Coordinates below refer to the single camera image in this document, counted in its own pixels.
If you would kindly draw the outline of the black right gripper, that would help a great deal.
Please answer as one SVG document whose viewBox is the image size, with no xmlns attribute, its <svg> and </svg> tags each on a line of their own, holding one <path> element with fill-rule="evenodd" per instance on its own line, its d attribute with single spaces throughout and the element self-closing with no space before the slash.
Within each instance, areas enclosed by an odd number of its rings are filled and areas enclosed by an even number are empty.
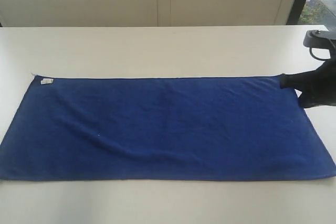
<svg viewBox="0 0 336 224">
<path fill-rule="evenodd" d="M 300 107 L 335 106 L 335 60 L 325 61 L 316 70 L 281 74 L 278 76 L 282 89 L 301 90 Z"/>
</svg>

